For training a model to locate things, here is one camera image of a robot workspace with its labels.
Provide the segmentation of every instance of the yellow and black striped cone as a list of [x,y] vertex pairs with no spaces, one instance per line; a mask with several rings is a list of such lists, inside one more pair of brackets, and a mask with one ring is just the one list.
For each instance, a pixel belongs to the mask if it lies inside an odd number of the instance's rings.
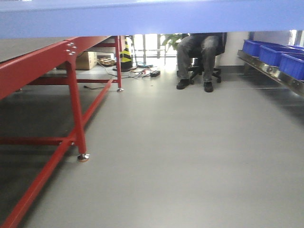
[[133,67],[127,39],[125,39],[124,45],[125,49],[120,52],[120,67],[123,72],[130,71]]

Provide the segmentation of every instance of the stainless steel shelf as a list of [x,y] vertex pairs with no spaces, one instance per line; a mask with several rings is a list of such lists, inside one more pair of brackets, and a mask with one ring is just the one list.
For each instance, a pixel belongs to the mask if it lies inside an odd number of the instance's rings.
[[279,68],[276,66],[270,66],[261,62],[257,57],[252,57],[242,50],[239,50],[237,54],[239,58],[244,60],[248,65],[284,85],[293,92],[304,96],[304,83],[302,81],[296,80],[293,77],[279,71]]

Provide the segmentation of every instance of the power adapter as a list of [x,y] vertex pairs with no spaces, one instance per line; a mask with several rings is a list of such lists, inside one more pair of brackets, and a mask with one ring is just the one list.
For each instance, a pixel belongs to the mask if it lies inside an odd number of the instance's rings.
[[152,71],[151,73],[150,73],[150,76],[151,77],[156,77],[156,76],[158,76],[158,75],[160,75],[161,74],[161,72],[159,71],[159,70],[154,70],[154,71]]

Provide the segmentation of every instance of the cardboard box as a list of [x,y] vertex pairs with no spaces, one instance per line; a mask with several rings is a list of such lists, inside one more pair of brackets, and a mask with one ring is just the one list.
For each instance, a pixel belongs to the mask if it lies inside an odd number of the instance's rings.
[[[76,70],[90,70],[97,65],[97,53],[93,51],[85,51],[76,58]],[[56,67],[57,69],[65,69],[65,63]]]

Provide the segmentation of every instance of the person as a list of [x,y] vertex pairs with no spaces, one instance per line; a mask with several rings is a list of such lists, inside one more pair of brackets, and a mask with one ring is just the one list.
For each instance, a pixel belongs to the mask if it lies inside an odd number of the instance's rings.
[[177,89],[184,89],[189,84],[188,68],[191,64],[189,53],[194,48],[201,48],[204,67],[204,90],[207,93],[213,92],[212,73],[215,65],[215,56],[224,53],[224,33],[195,33],[181,40],[177,46],[177,66],[179,83]]

